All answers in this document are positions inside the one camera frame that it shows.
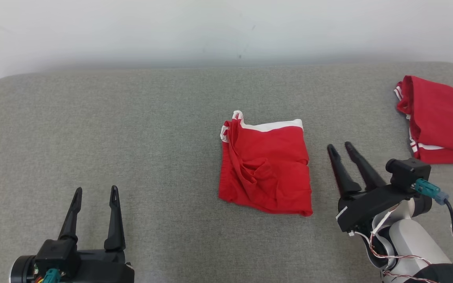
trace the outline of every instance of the gray fabric surface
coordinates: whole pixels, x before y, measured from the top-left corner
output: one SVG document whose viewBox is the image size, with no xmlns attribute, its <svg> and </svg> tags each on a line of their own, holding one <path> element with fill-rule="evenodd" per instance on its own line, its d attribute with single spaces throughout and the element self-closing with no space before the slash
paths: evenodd
<svg viewBox="0 0 453 283">
<path fill-rule="evenodd" d="M 136 282 L 379 282 L 359 237 L 335 221 L 326 145 L 350 140 L 388 180 L 410 157 L 392 93 L 404 75 L 453 86 L 453 64 L 130 70 L 0 79 L 0 282 L 20 255 L 55 238 L 83 187 L 79 249 L 102 248 L 112 184 Z M 314 215 L 270 215 L 217 197 L 219 130 L 300 118 Z M 353 164 L 345 165 L 359 180 Z M 451 195 L 453 165 L 431 180 Z M 417 217 L 453 261 L 448 211 Z"/>
</svg>

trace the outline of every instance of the white stripe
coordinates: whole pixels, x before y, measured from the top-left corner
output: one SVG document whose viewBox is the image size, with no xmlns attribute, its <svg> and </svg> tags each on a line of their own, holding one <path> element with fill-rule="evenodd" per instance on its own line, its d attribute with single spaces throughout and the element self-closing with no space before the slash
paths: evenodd
<svg viewBox="0 0 453 283">
<path fill-rule="evenodd" d="M 347 209 L 347 206 L 344 207 L 338 214 L 337 216 L 335 216 L 335 219 L 338 220 L 338 217 L 340 217 L 340 215 L 342 215 L 342 213 L 344 213 L 344 211 Z"/>
<path fill-rule="evenodd" d="M 394 93 L 396 94 L 398 99 L 401 101 L 401 96 L 400 96 L 400 93 L 398 92 L 398 90 L 394 90 Z"/>
<path fill-rule="evenodd" d="M 400 88 L 399 86 L 396 86 L 396 89 L 397 89 L 398 92 L 400 93 L 401 98 L 403 98 L 403 93 L 401 93 L 401 88 Z"/>
<path fill-rule="evenodd" d="M 443 149 L 444 147 L 439 147 L 437 145 L 425 145 L 423 143 L 419 143 L 418 144 L 419 147 L 422 147 L 423 149 L 425 150 L 429 150 L 429 151 L 434 151 L 434 150 L 441 150 Z"/>
<path fill-rule="evenodd" d="M 411 147 L 416 145 L 416 142 L 415 142 L 414 138 L 412 138 L 412 132 L 410 131 L 410 129 L 408 129 L 408 138 L 410 139 L 410 146 Z"/>
<path fill-rule="evenodd" d="M 228 143 L 228 136 L 225 136 L 225 132 L 228 129 L 230 129 L 230 127 L 223 125 L 223 127 L 221 127 L 221 133 L 219 133 L 219 138 L 221 138 L 221 141 L 224 143 Z"/>
<path fill-rule="evenodd" d="M 301 129 L 304 129 L 304 126 L 302 125 L 302 120 L 296 119 L 292 121 L 284 121 L 284 122 L 274 122 L 274 123 L 267 123 L 267 124 L 261 124 L 261 125 L 248 125 L 244 123 L 244 119 L 241 120 L 241 127 L 244 129 L 251 129 L 251 130 L 256 130 L 256 131 L 272 131 L 275 129 L 280 129 L 284 127 L 299 127 Z"/>
</svg>

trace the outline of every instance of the white trim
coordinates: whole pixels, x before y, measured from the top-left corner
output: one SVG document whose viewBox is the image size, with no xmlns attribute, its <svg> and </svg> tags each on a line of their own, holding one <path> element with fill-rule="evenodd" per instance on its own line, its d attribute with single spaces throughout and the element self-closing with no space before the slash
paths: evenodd
<svg viewBox="0 0 453 283">
<path fill-rule="evenodd" d="M 256 131 L 272 131 L 275 129 L 280 129 L 284 127 L 299 127 L 301 129 L 304 129 L 304 126 L 302 125 L 302 120 L 296 119 L 292 121 L 284 121 L 284 122 L 273 122 L 273 123 L 267 123 L 267 124 L 261 124 L 261 125 L 248 125 L 244 123 L 244 119 L 241 120 L 241 127 L 244 129 L 251 129 L 251 130 L 256 130 Z"/>
<path fill-rule="evenodd" d="M 398 99 L 401 101 L 401 96 L 397 89 L 394 90 L 394 93 L 398 97 Z"/>
<path fill-rule="evenodd" d="M 434 150 L 441 150 L 441 149 L 444 149 L 444 147 L 439 147 L 438 145 L 425 145 L 423 143 L 419 143 L 417 144 L 419 147 L 425 149 L 425 150 L 429 150 L 429 151 L 434 151 Z"/>
<path fill-rule="evenodd" d="M 221 141 L 224 143 L 228 143 L 228 136 L 225 135 L 225 132 L 228 129 L 230 129 L 230 127 L 223 125 L 223 127 L 221 127 L 221 132 L 219 133 L 219 138 L 221 138 Z"/>
<path fill-rule="evenodd" d="M 408 138 L 410 139 L 410 147 L 412 147 L 413 152 L 417 152 L 417 142 L 412 138 L 412 131 L 408 128 Z"/>
<path fill-rule="evenodd" d="M 244 119 L 244 114 L 242 114 L 242 111 L 236 110 L 236 111 L 234 111 L 232 119 Z"/>
<path fill-rule="evenodd" d="M 403 98 L 403 93 L 401 93 L 401 88 L 399 86 L 396 86 L 396 89 L 398 90 L 398 92 L 400 92 L 401 98 Z"/>
</svg>

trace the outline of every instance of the red cloth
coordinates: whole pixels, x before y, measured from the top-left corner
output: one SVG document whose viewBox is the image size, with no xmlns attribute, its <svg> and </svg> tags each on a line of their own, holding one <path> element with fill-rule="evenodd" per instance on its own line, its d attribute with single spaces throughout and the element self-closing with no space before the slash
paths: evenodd
<svg viewBox="0 0 453 283">
<path fill-rule="evenodd" d="M 453 163 L 453 87 L 407 75 L 395 93 L 398 110 L 410 119 L 415 158 L 430 164 Z"/>
<path fill-rule="evenodd" d="M 235 111 L 221 129 L 221 139 L 221 199 L 267 213 L 312 214 L 301 120 L 253 126 Z"/>
</svg>

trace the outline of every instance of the robotic arm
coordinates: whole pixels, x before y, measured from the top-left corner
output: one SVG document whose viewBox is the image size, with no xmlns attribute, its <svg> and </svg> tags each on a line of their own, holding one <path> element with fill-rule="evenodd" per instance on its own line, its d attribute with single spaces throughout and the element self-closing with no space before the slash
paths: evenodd
<svg viewBox="0 0 453 283">
<path fill-rule="evenodd" d="M 46 240 L 38 254 L 17 258 L 10 283 L 134 283 L 134 269 L 125 261 L 125 237 L 118 188 L 111 187 L 111 218 L 104 249 L 77 250 L 76 221 L 81 209 L 77 188 L 57 240 Z"/>
<path fill-rule="evenodd" d="M 337 150 L 329 145 L 340 192 L 336 216 L 340 229 L 350 236 L 363 237 L 367 255 L 380 269 L 383 282 L 453 283 L 453 263 L 426 230 L 412 220 L 431 209 L 433 199 L 428 195 L 440 204 L 448 202 L 448 195 L 439 189 L 433 193 L 416 186 L 429 179 L 431 166 L 414 158 L 391 159 L 385 165 L 392 173 L 391 184 L 386 184 L 352 143 L 345 143 L 345 148 L 366 188 L 361 190 L 351 179 Z"/>
</svg>

